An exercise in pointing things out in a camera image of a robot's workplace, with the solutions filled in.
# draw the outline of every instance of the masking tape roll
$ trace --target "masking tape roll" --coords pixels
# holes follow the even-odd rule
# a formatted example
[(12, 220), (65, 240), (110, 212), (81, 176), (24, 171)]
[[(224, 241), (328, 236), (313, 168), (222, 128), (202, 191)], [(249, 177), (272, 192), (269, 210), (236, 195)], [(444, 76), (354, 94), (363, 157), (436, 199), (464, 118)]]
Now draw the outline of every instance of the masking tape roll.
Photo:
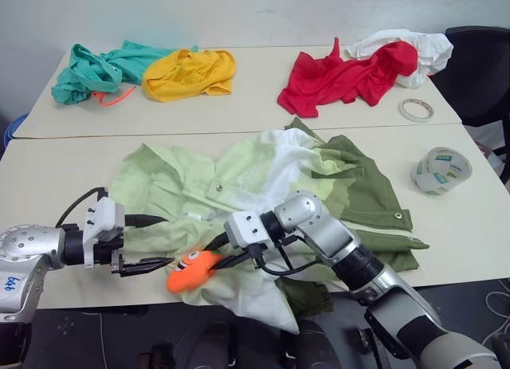
[[(406, 104), (419, 104), (420, 106), (425, 108), (425, 110), (429, 113), (429, 115), (425, 116), (425, 117), (414, 116), (413, 114), (411, 114), (410, 112), (408, 112), (406, 110), (406, 108), (405, 108)], [(419, 122), (421, 124), (423, 124), (425, 122), (429, 122), (430, 119), (434, 116), (434, 110), (432, 109), (432, 106), (430, 106), (429, 104), (427, 104), (426, 102), (424, 102), (422, 100), (417, 100), (415, 98), (410, 98), (408, 100), (403, 100), (402, 102), (400, 102), (398, 104), (398, 110), (408, 120), (412, 120), (413, 122)]]

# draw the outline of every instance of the roll of tape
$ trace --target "roll of tape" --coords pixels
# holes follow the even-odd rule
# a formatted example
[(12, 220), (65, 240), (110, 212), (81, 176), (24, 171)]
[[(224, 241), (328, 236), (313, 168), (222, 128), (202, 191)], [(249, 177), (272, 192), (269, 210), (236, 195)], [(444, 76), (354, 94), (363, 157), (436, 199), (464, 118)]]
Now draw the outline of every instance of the roll of tape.
[(410, 172), (411, 180), (429, 195), (443, 195), (468, 179), (473, 170), (459, 152), (447, 147), (435, 147)]
[[(424, 117), (414, 116), (413, 114), (411, 114), (410, 112), (408, 112), (406, 110), (406, 108), (405, 108), (406, 104), (419, 104), (420, 106), (425, 108), (425, 110), (429, 113), (429, 115), (424, 116)], [(398, 104), (398, 110), (408, 120), (412, 120), (413, 122), (419, 122), (421, 124), (423, 124), (425, 122), (429, 122), (430, 119), (434, 116), (434, 110), (432, 109), (432, 106), (430, 106), (429, 104), (427, 104), (426, 102), (424, 102), (422, 100), (417, 100), (415, 98), (410, 98), (408, 100), (403, 100), (402, 102), (400, 102), (400, 104)]]

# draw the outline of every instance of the red shirt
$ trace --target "red shirt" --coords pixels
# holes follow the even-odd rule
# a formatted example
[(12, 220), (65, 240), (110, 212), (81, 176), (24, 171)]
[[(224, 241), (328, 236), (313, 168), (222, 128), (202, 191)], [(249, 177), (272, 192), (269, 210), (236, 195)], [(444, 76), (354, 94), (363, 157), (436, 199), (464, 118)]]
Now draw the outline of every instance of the red shirt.
[(278, 103), (302, 118), (318, 116), (316, 105), (342, 100), (345, 104), (361, 96), (375, 106), (395, 83), (398, 74), (409, 76), (418, 67), (418, 52), (404, 41), (378, 49), (366, 60), (340, 58), (338, 38), (329, 56), (314, 60), (301, 52)]

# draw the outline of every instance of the yellow cloth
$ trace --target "yellow cloth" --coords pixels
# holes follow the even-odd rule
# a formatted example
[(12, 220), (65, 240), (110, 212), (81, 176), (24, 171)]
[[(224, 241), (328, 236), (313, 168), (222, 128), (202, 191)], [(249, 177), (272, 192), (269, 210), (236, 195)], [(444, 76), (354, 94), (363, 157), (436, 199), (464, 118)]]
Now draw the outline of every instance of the yellow cloth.
[(142, 87), (160, 102), (188, 96), (220, 96), (232, 92), (236, 71), (233, 55), (225, 50), (192, 52), (181, 49), (151, 64), (145, 71)]

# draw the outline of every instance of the black cable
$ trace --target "black cable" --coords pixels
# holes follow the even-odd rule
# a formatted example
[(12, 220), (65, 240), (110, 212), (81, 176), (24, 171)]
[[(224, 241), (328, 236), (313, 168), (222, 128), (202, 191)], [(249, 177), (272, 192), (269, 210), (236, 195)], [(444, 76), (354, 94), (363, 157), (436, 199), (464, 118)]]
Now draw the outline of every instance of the black cable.
[(92, 194), (95, 194), (97, 193), (98, 196), (100, 196), (101, 198), (103, 196), (106, 196), (107, 195), (107, 192), (106, 192), (106, 189), (104, 187), (95, 187), (95, 188), (92, 188), (91, 190), (87, 191), (86, 193), (84, 193), (83, 195), (81, 195), (77, 200), (75, 200), (73, 202), (73, 204), (71, 204), (71, 206), (69, 206), (67, 208), (67, 210), (64, 211), (64, 213), (62, 214), (62, 216), (60, 217), (60, 219), (58, 219), (58, 222), (57, 224), (55, 225), (55, 228), (60, 228), (62, 227), (62, 223), (64, 222), (64, 220), (68, 217), (68, 215), (71, 213), (72, 210), (74, 210), (81, 202), (83, 202), (86, 198), (88, 198), (89, 196), (91, 196)]
[(218, 263), (213, 265), (213, 268), (211, 268), (211, 269), (224, 269), (224, 268), (234, 267), (235, 265), (242, 263), (243, 261), (248, 260), (248, 259), (250, 259), (250, 255), (248, 252), (244, 252), (240, 255), (224, 257)]
[(280, 243), (283, 246), (287, 246), (289, 244), (292, 244), (296, 240), (301, 240), (304, 244), (306, 244), (306, 239), (304, 237), (301, 237), (300, 235), (290, 235), (280, 240)]
[(282, 247), (281, 244), (279, 244), (279, 245), (277, 245), (277, 248), (280, 251), (280, 255), (283, 257), (283, 259), (285, 261), (285, 264), (288, 266), (288, 268), (289, 269), (294, 269), (294, 267), (292, 266), (292, 263), (290, 262), (290, 260), (288, 259), (287, 254), (284, 251), (284, 247)]
[(301, 267), (298, 267), (298, 268), (294, 268), (294, 269), (289, 269), (288, 271), (273, 271), (272, 269), (268, 268), (266, 265), (265, 265), (265, 262), (264, 261), (259, 261), (257, 260), (257, 264), (259, 267), (261, 267), (261, 269), (266, 272), (266, 273), (269, 273), (270, 275), (274, 275), (274, 276), (288, 276), (288, 275), (293, 275), (294, 273), (298, 273), (298, 272), (301, 272), (301, 271), (304, 271), (306, 268), (310, 268), (312, 265), (315, 265), (317, 264), (318, 261), (315, 260), (315, 261), (310, 261), (309, 263), (305, 264), (305, 265), (302, 265)]
[(229, 244), (229, 237), (226, 236), (226, 232), (224, 232), (222, 234), (219, 234), (208, 245), (206, 245), (204, 251), (214, 251), (216, 249), (220, 249), (220, 247), (223, 247), (224, 245), (227, 244)]

